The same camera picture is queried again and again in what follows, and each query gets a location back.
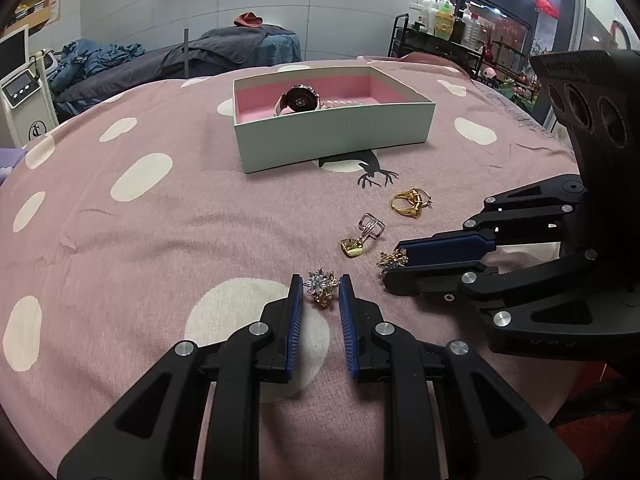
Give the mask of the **gold brooch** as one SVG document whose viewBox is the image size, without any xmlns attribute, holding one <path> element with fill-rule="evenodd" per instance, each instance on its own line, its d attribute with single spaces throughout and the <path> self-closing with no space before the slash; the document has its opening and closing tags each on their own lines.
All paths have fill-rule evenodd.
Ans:
<svg viewBox="0 0 640 480">
<path fill-rule="evenodd" d="M 409 258 L 404 248 L 394 249 L 392 252 L 381 252 L 376 264 L 382 274 L 394 269 L 400 269 L 407 265 Z"/>
</svg>

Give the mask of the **pink polka dot bedspread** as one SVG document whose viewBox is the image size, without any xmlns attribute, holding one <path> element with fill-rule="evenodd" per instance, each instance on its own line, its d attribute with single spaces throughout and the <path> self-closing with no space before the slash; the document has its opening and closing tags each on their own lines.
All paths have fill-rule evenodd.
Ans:
<svg viewBox="0 0 640 480">
<path fill-rule="evenodd" d="M 294 274 L 349 274 L 419 339 L 460 338 L 550 419 L 575 362 L 499 356 L 474 314 L 388 294 L 376 262 L 484 199 L 575 170 L 567 148 L 458 70 L 382 63 L 436 103 L 425 143 L 372 169 L 241 167 L 232 75 L 132 89 L 29 145 L 1 188 L 1 404 L 46 471 L 175 342 L 226 339 Z"/>
</svg>

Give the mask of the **white box pink lining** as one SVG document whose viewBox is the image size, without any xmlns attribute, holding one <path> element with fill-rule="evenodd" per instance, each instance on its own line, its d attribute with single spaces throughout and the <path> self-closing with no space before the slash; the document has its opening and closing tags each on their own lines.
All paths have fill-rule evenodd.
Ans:
<svg viewBox="0 0 640 480">
<path fill-rule="evenodd" d="M 312 112 L 273 115 L 298 84 L 320 94 Z M 247 174 L 427 140 L 436 103 L 372 65 L 319 66 L 233 81 L 233 125 Z"/>
</svg>

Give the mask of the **rose gold watch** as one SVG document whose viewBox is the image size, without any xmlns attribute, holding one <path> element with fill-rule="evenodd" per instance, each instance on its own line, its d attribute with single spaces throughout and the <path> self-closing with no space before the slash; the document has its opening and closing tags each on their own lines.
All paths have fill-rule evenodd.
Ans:
<svg viewBox="0 0 640 480">
<path fill-rule="evenodd" d="M 320 94 L 311 86 L 298 84 L 289 88 L 278 99 L 274 107 L 273 115 L 278 117 L 285 110 L 292 113 L 312 112 L 322 107 Z"/>
</svg>

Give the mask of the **black trolley rack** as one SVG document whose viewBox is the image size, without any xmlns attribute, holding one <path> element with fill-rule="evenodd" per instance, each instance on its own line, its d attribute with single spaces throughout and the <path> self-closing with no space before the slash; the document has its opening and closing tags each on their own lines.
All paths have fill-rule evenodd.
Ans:
<svg viewBox="0 0 640 480">
<path fill-rule="evenodd" d="M 437 38 L 429 34 L 422 25 L 411 24 L 409 14 L 404 13 L 394 18 L 387 56 L 418 58 L 418 53 L 431 55 L 432 58 L 442 58 L 451 62 L 457 68 L 462 68 L 470 77 L 477 78 L 482 71 L 485 52 L 484 44 L 478 49 L 472 49 L 451 40 Z"/>
</svg>

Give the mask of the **green lotion bottle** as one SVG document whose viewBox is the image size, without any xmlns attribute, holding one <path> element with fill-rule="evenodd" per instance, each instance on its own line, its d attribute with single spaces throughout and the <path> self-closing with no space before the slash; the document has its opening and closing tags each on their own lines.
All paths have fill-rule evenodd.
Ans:
<svg viewBox="0 0 640 480">
<path fill-rule="evenodd" d="M 452 0 L 439 0 L 434 17 L 434 35 L 443 40 L 449 40 L 454 30 L 454 10 L 456 6 Z"/>
</svg>

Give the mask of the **red cloth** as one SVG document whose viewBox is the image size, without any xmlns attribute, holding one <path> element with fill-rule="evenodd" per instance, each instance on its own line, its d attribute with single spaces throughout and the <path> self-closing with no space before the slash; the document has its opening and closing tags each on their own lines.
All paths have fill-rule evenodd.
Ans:
<svg viewBox="0 0 640 480">
<path fill-rule="evenodd" d="M 233 24 L 238 27 L 259 28 L 260 26 L 262 26 L 263 22 L 264 20 L 260 16 L 257 16 L 255 13 L 244 12 L 233 21 Z"/>
</svg>

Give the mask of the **purple floral blanket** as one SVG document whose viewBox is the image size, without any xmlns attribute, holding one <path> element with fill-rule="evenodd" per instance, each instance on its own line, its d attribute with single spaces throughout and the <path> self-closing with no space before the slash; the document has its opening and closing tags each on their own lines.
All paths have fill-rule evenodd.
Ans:
<svg viewBox="0 0 640 480">
<path fill-rule="evenodd" d="M 0 148 L 0 184 L 12 174 L 25 155 L 26 151 L 22 148 Z"/>
</svg>

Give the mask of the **white beauty machine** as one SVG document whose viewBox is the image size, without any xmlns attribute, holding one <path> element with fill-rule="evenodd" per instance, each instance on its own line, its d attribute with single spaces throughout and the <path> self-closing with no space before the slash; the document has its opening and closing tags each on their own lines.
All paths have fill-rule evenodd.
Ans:
<svg viewBox="0 0 640 480">
<path fill-rule="evenodd" d="M 49 54 L 30 52 L 27 25 L 1 37 L 2 148 L 21 148 L 58 126 L 46 73 Z"/>
</svg>

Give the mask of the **blue crumpled blanket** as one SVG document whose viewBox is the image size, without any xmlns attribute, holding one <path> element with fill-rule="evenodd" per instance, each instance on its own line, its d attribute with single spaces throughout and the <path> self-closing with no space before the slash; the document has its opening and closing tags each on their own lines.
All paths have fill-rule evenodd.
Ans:
<svg viewBox="0 0 640 480">
<path fill-rule="evenodd" d="M 141 44 L 99 44 L 81 38 L 55 53 L 58 67 L 48 76 L 50 90 L 60 94 L 79 81 L 145 54 Z"/>
</svg>

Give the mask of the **wooden wall shelf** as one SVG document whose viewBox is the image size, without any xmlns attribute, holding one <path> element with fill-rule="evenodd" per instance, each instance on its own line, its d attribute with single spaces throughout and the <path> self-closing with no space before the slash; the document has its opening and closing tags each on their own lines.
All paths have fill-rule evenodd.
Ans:
<svg viewBox="0 0 640 480">
<path fill-rule="evenodd" d="M 8 36 L 20 28 L 26 28 L 29 36 L 35 35 L 60 18 L 60 3 L 61 0 L 22 0 L 10 14 L 1 36 Z"/>
</svg>

